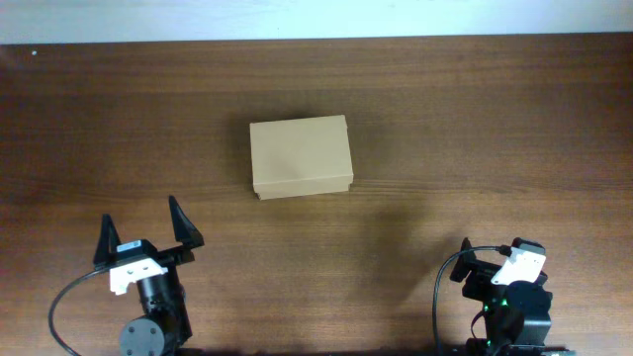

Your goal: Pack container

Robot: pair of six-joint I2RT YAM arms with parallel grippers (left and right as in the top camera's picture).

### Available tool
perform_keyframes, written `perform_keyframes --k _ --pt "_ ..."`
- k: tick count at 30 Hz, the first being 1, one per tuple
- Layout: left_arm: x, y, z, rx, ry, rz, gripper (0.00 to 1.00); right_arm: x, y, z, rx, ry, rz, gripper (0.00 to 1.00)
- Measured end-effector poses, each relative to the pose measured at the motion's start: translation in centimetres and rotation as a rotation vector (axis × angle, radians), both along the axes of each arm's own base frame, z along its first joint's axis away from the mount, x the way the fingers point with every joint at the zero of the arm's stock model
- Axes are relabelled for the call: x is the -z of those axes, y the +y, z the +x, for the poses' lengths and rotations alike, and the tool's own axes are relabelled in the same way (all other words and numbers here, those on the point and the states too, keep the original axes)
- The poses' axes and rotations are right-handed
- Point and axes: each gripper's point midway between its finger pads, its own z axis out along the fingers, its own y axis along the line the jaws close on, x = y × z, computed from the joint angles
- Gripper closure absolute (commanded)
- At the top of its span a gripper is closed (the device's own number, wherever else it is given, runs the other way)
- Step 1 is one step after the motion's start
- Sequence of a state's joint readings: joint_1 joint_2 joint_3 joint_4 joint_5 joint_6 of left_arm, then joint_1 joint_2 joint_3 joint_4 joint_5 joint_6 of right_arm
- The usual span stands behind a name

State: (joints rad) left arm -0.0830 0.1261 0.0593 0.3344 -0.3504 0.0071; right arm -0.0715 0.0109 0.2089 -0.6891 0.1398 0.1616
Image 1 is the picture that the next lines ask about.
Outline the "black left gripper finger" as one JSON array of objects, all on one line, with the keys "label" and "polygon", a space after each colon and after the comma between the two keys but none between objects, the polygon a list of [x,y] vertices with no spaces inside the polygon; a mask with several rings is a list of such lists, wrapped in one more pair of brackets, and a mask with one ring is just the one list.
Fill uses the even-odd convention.
[{"label": "black left gripper finger", "polygon": [[100,236],[93,257],[96,270],[102,270],[116,263],[117,247],[121,244],[119,235],[110,215],[102,215]]},{"label": "black left gripper finger", "polygon": [[175,239],[187,248],[203,246],[202,234],[184,214],[176,198],[170,196],[168,202]]}]

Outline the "brown cardboard box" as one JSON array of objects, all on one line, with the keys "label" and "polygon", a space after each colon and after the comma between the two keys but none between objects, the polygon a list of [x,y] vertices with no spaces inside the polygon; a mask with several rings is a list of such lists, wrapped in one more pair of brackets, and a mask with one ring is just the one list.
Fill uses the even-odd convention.
[{"label": "brown cardboard box", "polygon": [[343,115],[249,125],[253,190],[261,200],[346,192],[354,172]]}]

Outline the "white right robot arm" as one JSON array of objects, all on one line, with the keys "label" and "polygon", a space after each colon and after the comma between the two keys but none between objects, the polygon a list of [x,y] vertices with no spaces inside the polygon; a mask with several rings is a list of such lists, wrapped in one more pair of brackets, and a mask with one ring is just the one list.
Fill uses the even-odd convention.
[{"label": "white right robot arm", "polygon": [[471,324],[482,320],[486,334],[472,335],[453,355],[565,356],[575,352],[548,346],[553,294],[544,288],[546,249],[515,238],[510,245],[474,246],[462,240],[448,259],[455,266],[449,279],[461,283],[462,296],[482,304]]}]

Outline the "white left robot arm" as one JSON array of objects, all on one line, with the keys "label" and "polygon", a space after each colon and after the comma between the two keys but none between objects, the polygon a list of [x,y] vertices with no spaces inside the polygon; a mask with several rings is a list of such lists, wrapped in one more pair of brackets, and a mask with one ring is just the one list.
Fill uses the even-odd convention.
[{"label": "white left robot arm", "polygon": [[174,355],[193,335],[177,267],[195,260],[193,250],[204,238],[175,197],[168,204],[177,245],[164,250],[147,239],[121,242],[113,219],[102,216],[93,265],[109,274],[110,291],[117,296],[135,285],[142,308],[120,333],[123,356]]}]

